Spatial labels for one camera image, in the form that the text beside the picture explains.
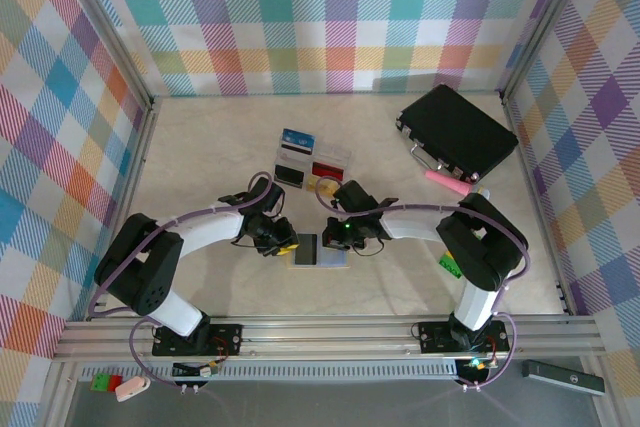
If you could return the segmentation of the black card with grey stripe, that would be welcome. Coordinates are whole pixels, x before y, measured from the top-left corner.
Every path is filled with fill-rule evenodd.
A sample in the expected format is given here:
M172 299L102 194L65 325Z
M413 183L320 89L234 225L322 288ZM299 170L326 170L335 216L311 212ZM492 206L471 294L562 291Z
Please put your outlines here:
M317 264L317 235L301 233L298 235L298 247L293 254L293 265L296 267L312 267Z

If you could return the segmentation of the red card with dark stripe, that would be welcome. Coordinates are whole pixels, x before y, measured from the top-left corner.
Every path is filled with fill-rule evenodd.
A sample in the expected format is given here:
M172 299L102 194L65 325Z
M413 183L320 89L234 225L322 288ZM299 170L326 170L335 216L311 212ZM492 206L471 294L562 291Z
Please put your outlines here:
M340 181L344 178L344 169L331 164L314 162L312 164L312 174L317 177L332 177Z

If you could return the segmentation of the tan card holder blue lining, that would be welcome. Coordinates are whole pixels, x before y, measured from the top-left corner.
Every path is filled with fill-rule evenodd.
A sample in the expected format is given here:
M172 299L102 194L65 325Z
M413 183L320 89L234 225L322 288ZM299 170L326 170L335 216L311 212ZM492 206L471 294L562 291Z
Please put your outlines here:
M291 254L289 266L291 268L301 268L301 269L311 269L311 268L331 269L331 268L346 268L348 266L347 252L324 247L322 245L321 238L318 235L317 235L317 247L318 247L317 264L315 266L312 266L312 267L294 266L293 265L294 251Z

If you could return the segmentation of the white card with black stripe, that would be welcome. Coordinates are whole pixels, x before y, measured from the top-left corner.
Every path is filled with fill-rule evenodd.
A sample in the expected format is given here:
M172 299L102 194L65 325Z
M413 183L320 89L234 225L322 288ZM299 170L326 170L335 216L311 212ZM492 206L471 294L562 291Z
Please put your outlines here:
M296 144L281 143L278 148L278 156L281 159L295 162L308 162L312 160L312 150Z

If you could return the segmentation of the clear acrylic card stand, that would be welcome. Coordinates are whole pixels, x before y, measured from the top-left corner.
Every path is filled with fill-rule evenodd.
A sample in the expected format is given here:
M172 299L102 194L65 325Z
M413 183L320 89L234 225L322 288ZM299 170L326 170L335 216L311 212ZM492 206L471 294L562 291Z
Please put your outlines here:
M338 181L340 184L343 183L345 181L345 179L348 177L348 167L349 167L349 162L351 159L351 151L342 147L339 144L335 144L335 143L329 143L329 142L325 142L321 139L318 139L316 136L315 137L315 145L312 149L312 160L308 161L308 162L295 162L295 161L288 161L286 159L281 159L278 156L278 148L280 146L281 143L286 143L282 141L282 134L280 136L280 139L278 141L278 148L276 151L276 159L274 162L274 168L276 164L280 164L280 165L285 165L288 167L292 167L292 168L296 168L298 170L301 170L305 173L305 178L304 178L304 183L302 185L301 188L299 189L303 189L303 190L307 190L306 189L306 183L309 179L309 177L312 174L312 164L314 162L322 162L322 163L326 163L326 164L331 164L334 165L336 167L340 167L344 169L344 178L342 181L332 178L332 177L319 177L321 180L325 180L325 179L333 179L335 181Z

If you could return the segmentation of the plain black credit card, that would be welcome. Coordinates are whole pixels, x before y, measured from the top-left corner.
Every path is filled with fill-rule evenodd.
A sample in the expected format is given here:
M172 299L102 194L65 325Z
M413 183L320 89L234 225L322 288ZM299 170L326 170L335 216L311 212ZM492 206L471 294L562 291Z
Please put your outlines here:
M274 168L275 180L289 186L301 188L304 183L305 173L296 168L276 164Z

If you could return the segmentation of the blue credit card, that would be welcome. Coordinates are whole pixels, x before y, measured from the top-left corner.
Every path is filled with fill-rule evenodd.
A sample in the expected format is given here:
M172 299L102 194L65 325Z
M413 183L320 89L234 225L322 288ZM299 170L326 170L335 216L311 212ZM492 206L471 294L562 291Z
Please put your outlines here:
M315 145L315 137L313 135L288 128L282 131L282 141L309 149L312 149Z

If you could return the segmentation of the green yellow toy brick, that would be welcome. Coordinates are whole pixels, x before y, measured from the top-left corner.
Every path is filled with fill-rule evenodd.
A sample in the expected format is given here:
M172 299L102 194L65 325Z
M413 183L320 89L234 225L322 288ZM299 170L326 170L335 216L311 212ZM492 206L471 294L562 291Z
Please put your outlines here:
M462 277L462 272L449 251L445 251L442 254L439 259L439 265L451 275L453 275L456 279L460 279Z

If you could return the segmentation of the black briefcase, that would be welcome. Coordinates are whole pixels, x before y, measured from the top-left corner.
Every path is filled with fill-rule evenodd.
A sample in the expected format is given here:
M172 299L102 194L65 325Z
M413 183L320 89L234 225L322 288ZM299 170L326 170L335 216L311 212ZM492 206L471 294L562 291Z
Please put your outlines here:
M472 184L518 146L513 132L445 84L403 109L396 128L454 178Z

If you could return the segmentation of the small wiring connector board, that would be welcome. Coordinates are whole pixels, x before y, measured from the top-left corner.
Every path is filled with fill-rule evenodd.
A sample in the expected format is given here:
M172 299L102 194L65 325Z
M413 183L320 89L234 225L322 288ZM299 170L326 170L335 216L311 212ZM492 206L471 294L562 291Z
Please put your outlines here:
M207 382L219 373L219 364L215 361L208 363L173 362L171 378L175 381Z
M490 372L497 367L497 362L489 358L459 359L456 370L461 382L482 383L489 378Z

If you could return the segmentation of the pink eraser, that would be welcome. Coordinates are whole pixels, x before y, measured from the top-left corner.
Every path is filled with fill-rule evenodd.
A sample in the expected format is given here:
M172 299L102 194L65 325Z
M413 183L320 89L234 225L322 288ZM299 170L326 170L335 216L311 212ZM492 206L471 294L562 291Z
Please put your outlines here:
M125 402L130 398L144 392L150 387L151 381L144 376L135 376L120 384L115 389L116 400Z

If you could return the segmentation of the red green block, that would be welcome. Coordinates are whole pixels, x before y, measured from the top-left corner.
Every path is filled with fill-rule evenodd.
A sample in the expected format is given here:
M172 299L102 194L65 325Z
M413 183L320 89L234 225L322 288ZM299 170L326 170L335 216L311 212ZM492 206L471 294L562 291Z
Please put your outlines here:
M122 384L123 377L116 374L97 373L90 382L90 390L92 392L110 392L114 393Z

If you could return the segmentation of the black flat device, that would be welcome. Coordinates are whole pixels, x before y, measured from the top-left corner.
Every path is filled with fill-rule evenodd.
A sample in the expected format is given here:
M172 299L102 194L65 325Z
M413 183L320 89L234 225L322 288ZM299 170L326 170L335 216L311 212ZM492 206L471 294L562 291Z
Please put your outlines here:
M602 377L545 362L525 360L522 363L522 375L525 378L576 392L594 396L606 394L605 382Z

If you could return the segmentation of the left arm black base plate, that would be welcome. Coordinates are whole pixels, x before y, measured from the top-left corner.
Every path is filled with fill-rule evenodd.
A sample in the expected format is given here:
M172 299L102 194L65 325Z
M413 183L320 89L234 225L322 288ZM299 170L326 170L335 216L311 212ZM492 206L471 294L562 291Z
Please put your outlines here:
M242 342L240 324L211 324L198 327L183 337L168 327L154 330L152 355L155 357L237 356Z

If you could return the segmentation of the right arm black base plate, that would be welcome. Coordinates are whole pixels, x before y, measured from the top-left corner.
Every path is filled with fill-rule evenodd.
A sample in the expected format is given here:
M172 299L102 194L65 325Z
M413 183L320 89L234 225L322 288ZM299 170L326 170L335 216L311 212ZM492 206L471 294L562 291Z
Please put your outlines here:
M417 333L422 354L507 353L510 342L502 321L492 320L477 331L450 322L419 322Z

